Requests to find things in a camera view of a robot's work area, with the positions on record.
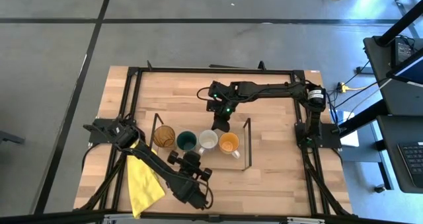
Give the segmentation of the teal cup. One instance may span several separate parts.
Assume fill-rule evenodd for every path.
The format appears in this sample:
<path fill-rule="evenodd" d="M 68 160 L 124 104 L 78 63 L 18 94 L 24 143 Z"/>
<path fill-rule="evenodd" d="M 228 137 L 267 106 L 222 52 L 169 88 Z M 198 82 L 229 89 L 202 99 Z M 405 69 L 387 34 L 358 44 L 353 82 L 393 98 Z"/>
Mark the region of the teal cup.
<path fill-rule="evenodd" d="M 196 144 L 197 144 L 197 137 L 191 131 L 181 132 L 176 139 L 177 147 L 183 151 L 194 150 L 196 147 Z"/>

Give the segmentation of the black diagonal beam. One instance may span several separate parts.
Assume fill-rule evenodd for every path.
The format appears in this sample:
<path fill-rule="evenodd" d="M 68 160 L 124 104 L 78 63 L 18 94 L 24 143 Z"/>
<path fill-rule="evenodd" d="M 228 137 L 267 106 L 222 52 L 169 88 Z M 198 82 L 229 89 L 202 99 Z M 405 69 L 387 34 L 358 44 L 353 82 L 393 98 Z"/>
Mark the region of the black diagonal beam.
<path fill-rule="evenodd" d="M 358 128 L 374 121 L 377 116 L 388 115 L 389 111 L 383 99 L 356 114 L 353 118 L 347 119 L 339 125 L 341 130 L 340 137 L 344 137 L 356 131 Z"/>
<path fill-rule="evenodd" d="M 405 28 L 410 26 L 421 14 L 423 14 L 423 0 L 420 0 L 409 12 L 400 18 L 388 31 L 376 39 L 378 46 L 388 45 Z"/>

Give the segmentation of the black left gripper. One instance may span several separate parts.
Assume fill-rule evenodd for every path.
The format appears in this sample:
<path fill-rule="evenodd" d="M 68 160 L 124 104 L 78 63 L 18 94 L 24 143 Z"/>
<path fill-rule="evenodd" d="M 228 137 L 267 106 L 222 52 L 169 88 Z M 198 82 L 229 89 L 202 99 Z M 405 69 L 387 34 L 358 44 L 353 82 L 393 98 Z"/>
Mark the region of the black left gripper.
<path fill-rule="evenodd" d="M 189 179 L 199 184 L 199 177 L 201 180 L 207 182 L 211 175 L 212 170 L 205 168 L 203 171 L 200 170 L 200 155 L 195 151 L 188 151 L 183 154 L 181 158 L 178 158 L 179 154 L 176 151 L 171 151 L 167 158 L 167 162 L 174 165 L 179 164 L 178 176 L 183 179 Z"/>

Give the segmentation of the black keyboard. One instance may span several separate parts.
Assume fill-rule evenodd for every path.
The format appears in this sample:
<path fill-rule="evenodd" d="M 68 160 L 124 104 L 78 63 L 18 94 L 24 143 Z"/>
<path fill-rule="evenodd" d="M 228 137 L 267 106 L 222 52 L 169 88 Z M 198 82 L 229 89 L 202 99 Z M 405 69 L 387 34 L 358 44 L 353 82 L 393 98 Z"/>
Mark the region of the black keyboard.
<path fill-rule="evenodd" d="M 423 141 L 399 143 L 397 147 L 412 183 L 423 188 Z"/>

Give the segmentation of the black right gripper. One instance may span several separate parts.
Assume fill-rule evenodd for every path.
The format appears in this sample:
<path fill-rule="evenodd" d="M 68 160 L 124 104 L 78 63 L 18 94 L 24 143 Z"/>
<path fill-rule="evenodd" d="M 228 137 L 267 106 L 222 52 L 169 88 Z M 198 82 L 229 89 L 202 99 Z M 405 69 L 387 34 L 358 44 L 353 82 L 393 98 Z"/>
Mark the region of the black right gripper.
<path fill-rule="evenodd" d="M 230 100 L 209 100 L 207 101 L 207 111 L 213 112 L 213 124 L 211 129 L 219 129 L 224 132 L 230 130 L 229 119 L 237 106 L 236 102 Z"/>

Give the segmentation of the yellow and white ceramic mug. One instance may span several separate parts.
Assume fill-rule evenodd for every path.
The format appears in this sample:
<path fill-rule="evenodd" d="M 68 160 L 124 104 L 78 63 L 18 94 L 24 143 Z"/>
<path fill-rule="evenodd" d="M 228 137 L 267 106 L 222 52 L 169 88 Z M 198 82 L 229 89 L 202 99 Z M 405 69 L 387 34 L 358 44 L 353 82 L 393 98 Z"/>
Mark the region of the yellow and white ceramic mug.
<path fill-rule="evenodd" d="M 238 151 L 239 137 L 232 132 L 224 133 L 219 138 L 219 149 L 222 153 L 232 155 L 234 158 L 239 159 L 241 154 Z"/>

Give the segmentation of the laptop computer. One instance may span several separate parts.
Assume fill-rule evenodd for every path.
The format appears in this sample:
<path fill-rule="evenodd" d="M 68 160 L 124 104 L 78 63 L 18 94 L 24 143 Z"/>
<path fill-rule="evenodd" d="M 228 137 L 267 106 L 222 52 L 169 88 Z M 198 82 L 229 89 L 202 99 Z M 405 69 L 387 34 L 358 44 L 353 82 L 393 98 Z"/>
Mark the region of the laptop computer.
<path fill-rule="evenodd" d="M 410 85 L 423 87 L 423 48 L 388 71 L 386 76 Z"/>

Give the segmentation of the amber ribbed glass cup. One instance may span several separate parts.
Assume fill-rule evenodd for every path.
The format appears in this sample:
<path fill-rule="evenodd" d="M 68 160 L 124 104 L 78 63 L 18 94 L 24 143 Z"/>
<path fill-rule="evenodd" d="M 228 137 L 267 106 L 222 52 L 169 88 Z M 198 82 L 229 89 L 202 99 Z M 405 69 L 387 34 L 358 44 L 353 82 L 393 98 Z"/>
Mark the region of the amber ribbed glass cup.
<path fill-rule="evenodd" d="M 153 142 L 156 146 L 164 149 L 174 149 L 176 134 L 170 126 L 162 125 L 153 134 Z"/>

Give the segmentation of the black aluminium table frame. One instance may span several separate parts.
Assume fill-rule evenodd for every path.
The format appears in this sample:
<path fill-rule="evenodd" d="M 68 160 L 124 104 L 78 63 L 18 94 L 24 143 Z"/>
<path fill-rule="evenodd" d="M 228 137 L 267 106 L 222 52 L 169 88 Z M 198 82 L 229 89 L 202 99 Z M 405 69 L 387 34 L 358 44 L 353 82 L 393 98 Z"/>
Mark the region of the black aluminium table frame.
<path fill-rule="evenodd" d="M 134 114 L 137 125 L 150 134 L 156 113 L 208 112 L 204 97 L 212 81 L 284 83 L 285 71 L 225 68 L 145 68 L 127 82 L 128 68 L 112 66 L 103 90 L 98 116 L 113 119 Z M 213 205 L 200 210 L 178 201 L 171 191 L 141 214 L 142 219 L 202 221 L 281 221 L 284 217 L 309 217 L 309 194 L 318 212 L 323 201 L 317 186 L 307 187 L 303 160 L 295 138 L 297 113 L 304 113 L 292 99 L 263 99 L 242 104 L 231 122 L 251 124 L 252 166 L 247 170 L 214 169 L 209 181 Z"/>

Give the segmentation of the grey metal stand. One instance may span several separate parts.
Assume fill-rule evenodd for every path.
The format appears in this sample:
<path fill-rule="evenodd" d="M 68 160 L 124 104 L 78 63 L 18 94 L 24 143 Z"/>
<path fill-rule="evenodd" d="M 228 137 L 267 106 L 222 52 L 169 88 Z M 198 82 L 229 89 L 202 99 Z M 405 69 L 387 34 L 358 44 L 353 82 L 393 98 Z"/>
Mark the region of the grey metal stand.
<path fill-rule="evenodd" d="M 402 15 L 414 8 L 421 0 L 394 0 Z M 423 38 L 423 13 L 409 27 L 414 37 Z"/>

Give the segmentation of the black power adapter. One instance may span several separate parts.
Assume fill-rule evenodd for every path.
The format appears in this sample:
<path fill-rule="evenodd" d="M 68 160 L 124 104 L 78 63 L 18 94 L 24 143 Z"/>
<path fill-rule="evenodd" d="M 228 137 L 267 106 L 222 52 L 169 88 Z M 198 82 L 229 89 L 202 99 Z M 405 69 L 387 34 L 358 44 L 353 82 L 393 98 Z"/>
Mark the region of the black power adapter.
<path fill-rule="evenodd" d="M 415 40 L 408 36 L 396 37 L 391 42 L 391 67 L 398 66 L 414 53 L 414 43 Z"/>

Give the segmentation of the yellow cloth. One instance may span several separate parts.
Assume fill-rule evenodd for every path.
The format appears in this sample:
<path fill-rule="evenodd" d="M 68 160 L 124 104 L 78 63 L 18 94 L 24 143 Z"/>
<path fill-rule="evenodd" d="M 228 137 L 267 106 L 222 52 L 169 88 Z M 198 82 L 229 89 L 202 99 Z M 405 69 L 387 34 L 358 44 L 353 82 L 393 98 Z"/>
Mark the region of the yellow cloth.
<path fill-rule="evenodd" d="M 156 173 L 142 160 L 127 156 L 128 191 L 135 219 L 165 196 Z"/>

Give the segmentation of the red white patterned mug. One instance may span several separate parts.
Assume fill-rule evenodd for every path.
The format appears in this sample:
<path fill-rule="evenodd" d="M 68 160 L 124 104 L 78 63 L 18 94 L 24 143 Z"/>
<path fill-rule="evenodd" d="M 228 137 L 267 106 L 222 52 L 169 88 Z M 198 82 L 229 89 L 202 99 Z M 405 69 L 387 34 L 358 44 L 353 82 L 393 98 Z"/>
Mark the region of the red white patterned mug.
<path fill-rule="evenodd" d="M 198 138 L 199 146 L 198 153 L 203 155 L 204 153 L 211 151 L 215 148 L 219 141 L 219 137 L 213 130 L 204 130 Z"/>

